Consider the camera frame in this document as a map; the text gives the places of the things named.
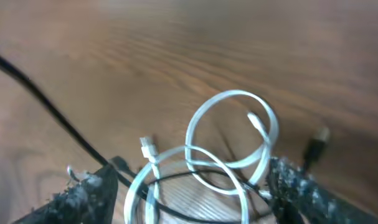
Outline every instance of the wooden table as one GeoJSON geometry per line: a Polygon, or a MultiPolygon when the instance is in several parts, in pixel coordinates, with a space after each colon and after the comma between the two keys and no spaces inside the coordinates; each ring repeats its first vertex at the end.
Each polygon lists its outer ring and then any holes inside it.
{"type": "MultiPolygon", "coordinates": [[[[307,140],[330,127],[313,175],[378,214],[378,0],[3,0],[0,54],[106,158],[135,169],[146,163],[139,137],[155,135],[165,151],[184,144],[191,116],[214,94],[260,95],[280,119],[274,154],[299,164],[307,140]]],[[[247,110],[265,119],[246,98],[216,106],[196,144],[244,158],[260,144],[247,110]]],[[[0,223],[61,191],[69,164],[100,168],[0,72],[0,223]]]]}

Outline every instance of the white cord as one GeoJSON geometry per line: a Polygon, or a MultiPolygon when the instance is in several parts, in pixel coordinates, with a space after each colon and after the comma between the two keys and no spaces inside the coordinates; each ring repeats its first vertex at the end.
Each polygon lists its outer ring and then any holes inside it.
{"type": "MultiPolygon", "coordinates": [[[[179,147],[176,147],[174,149],[170,149],[166,152],[161,153],[156,158],[155,164],[159,164],[160,162],[164,161],[165,159],[167,159],[167,158],[169,158],[169,157],[171,157],[171,156],[173,156],[173,155],[175,155],[179,152],[185,151],[186,149],[199,151],[199,152],[202,152],[205,155],[209,156],[232,179],[232,182],[237,189],[237,195],[239,196],[240,203],[241,203],[241,211],[242,211],[241,223],[242,224],[248,224],[249,223],[249,220],[248,220],[248,202],[247,202],[247,198],[245,196],[245,191],[244,191],[243,187],[241,186],[240,182],[237,180],[234,173],[220,159],[218,159],[215,155],[213,155],[212,153],[210,153],[206,149],[203,149],[203,148],[198,147],[198,146],[179,146],[179,147]]],[[[193,161],[193,164],[198,165],[199,162],[193,161]]],[[[152,163],[149,162],[143,167],[143,169],[138,173],[136,178],[133,180],[131,187],[129,188],[129,191],[126,194],[125,204],[124,204],[124,219],[125,219],[126,224],[133,223],[133,220],[134,220],[134,217],[135,217],[135,215],[133,213],[134,212],[133,208],[134,208],[134,204],[135,204],[135,198],[137,197],[136,193],[137,193],[140,185],[143,183],[144,179],[150,173],[151,166],[152,166],[152,163]]]]}
{"type": "MultiPolygon", "coordinates": [[[[236,162],[227,162],[225,165],[229,168],[232,169],[242,169],[244,167],[247,167],[258,160],[260,160],[258,167],[255,169],[255,172],[252,174],[251,178],[248,180],[249,183],[255,185],[261,176],[263,175],[264,171],[267,168],[267,164],[270,158],[270,151],[274,144],[276,143],[277,137],[278,137],[278,120],[273,112],[273,110],[270,108],[270,106],[259,96],[254,95],[252,93],[249,93],[247,91],[243,90],[228,90],[222,93],[219,93],[215,96],[213,96],[211,99],[207,100],[197,111],[194,113],[193,118],[190,120],[189,126],[187,127],[187,132],[186,132],[186,141],[185,144],[188,146],[191,146],[193,144],[193,138],[194,138],[194,131],[196,130],[196,126],[198,122],[200,121],[201,117],[215,104],[217,104],[219,101],[224,100],[226,98],[232,97],[232,96],[249,96],[255,100],[257,100],[261,105],[264,107],[266,110],[269,120],[270,120],[270,130],[269,133],[266,134],[264,125],[260,121],[260,119],[253,113],[248,113],[248,118],[254,124],[254,127],[257,128],[264,140],[263,144],[255,150],[251,155],[246,157],[245,159],[236,161],[236,162]]],[[[192,165],[192,159],[191,159],[191,151],[186,150],[185,151],[186,155],[186,161],[187,161],[187,167],[191,171],[196,171],[194,166],[192,165]]],[[[217,166],[217,164],[213,162],[203,162],[201,166],[217,166]]],[[[224,190],[220,189],[218,187],[215,187],[208,182],[206,182],[200,175],[198,174],[193,174],[193,176],[202,184],[204,184],[206,187],[219,192],[221,194],[226,194],[226,195],[236,195],[237,191],[236,190],[224,190]]]]}

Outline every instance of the wooden surface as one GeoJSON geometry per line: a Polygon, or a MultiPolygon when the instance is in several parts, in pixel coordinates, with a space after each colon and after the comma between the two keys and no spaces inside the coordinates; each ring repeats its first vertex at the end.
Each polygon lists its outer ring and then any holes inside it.
{"type": "MultiPolygon", "coordinates": [[[[146,163],[139,137],[155,135],[160,151],[181,145],[205,100],[251,91],[280,118],[274,154],[299,163],[307,140],[329,126],[331,144],[312,173],[378,214],[378,0],[3,0],[0,54],[106,158],[135,169],[146,163]]],[[[247,110],[265,118],[245,98],[216,106],[196,143],[244,158],[260,142],[247,110]]],[[[0,223],[61,191],[69,164],[100,168],[0,72],[0,223]]]]}

